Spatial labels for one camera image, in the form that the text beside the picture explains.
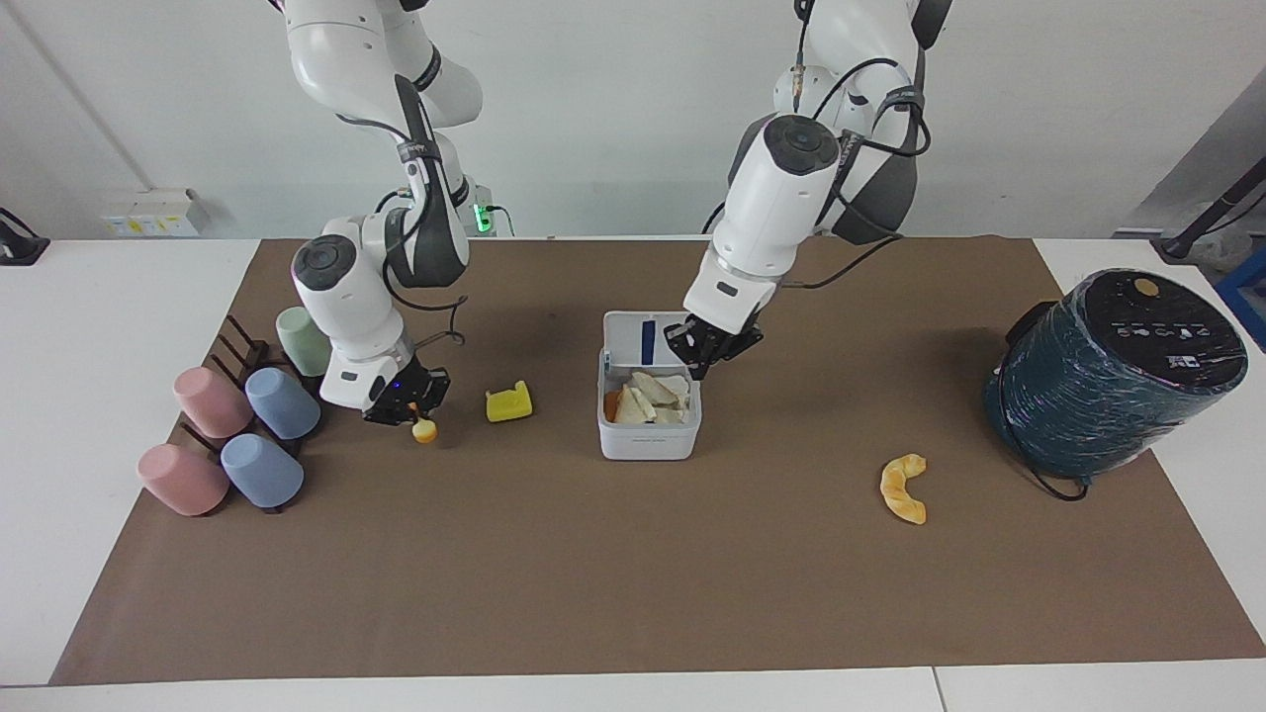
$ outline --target yellow sponge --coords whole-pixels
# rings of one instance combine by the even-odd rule
[[[514,384],[514,390],[487,393],[486,395],[487,421],[490,423],[517,421],[532,414],[532,395],[528,394],[528,384],[523,381]]]

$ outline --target green light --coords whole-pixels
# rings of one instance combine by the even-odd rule
[[[475,227],[479,228],[480,232],[489,232],[492,229],[492,214],[487,208],[480,205],[479,203],[475,204]]]

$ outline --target cup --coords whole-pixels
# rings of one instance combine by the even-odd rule
[[[181,410],[206,437],[233,437],[251,424],[251,403],[237,384],[205,366],[180,374],[172,391]]]
[[[137,476],[160,502],[186,517],[215,509],[229,492],[229,478],[219,465],[179,445],[147,450],[137,462]]]
[[[246,381],[256,416],[281,440],[300,438],[320,421],[320,404],[295,379],[277,369],[261,369]]]
[[[277,314],[277,340],[300,374],[325,375],[332,351],[329,337],[316,328],[308,309],[291,307]]]
[[[277,443],[254,433],[239,435],[220,451],[233,485],[261,509],[290,502],[304,484],[304,466]]]

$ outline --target pink cup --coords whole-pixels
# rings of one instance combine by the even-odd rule
[[[206,437],[233,437],[246,429],[254,417],[246,394],[233,381],[205,366],[180,374],[172,391],[181,410]]]
[[[147,450],[137,475],[151,494],[186,517],[210,512],[229,492],[229,476],[219,465],[176,445]]]

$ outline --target orange piece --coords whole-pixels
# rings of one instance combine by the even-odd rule
[[[603,397],[603,414],[608,423],[615,422],[615,412],[620,408],[620,391],[611,390]]]

